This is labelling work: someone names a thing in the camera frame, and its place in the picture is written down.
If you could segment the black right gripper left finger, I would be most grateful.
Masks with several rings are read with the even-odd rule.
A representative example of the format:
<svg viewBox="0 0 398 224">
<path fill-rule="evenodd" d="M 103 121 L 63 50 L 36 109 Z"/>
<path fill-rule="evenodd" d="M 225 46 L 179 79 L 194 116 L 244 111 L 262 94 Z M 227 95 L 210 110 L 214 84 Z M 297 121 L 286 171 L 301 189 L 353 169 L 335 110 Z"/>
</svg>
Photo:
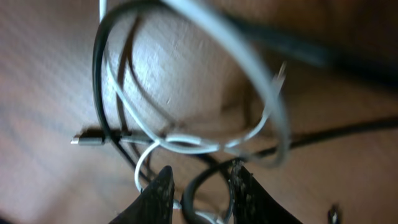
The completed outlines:
<svg viewBox="0 0 398 224">
<path fill-rule="evenodd" d="M 135 201 L 111 224 L 170 224 L 175 184 L 171 166 L 165 166 Z"/>
</svg>

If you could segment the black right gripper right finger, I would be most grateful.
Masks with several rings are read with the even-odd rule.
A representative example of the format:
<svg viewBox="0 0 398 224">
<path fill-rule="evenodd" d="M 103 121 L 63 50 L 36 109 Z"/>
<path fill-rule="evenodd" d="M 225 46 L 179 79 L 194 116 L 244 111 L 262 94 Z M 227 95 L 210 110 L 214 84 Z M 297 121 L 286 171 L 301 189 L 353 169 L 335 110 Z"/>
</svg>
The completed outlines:
<svg viewBox="0 0 398 224">
<path fill-rule="evenodd" d="M 231 187 L 235 224 L 301 224 L 271 197 L 242 162 L 233 163 Z"/>
</svg>

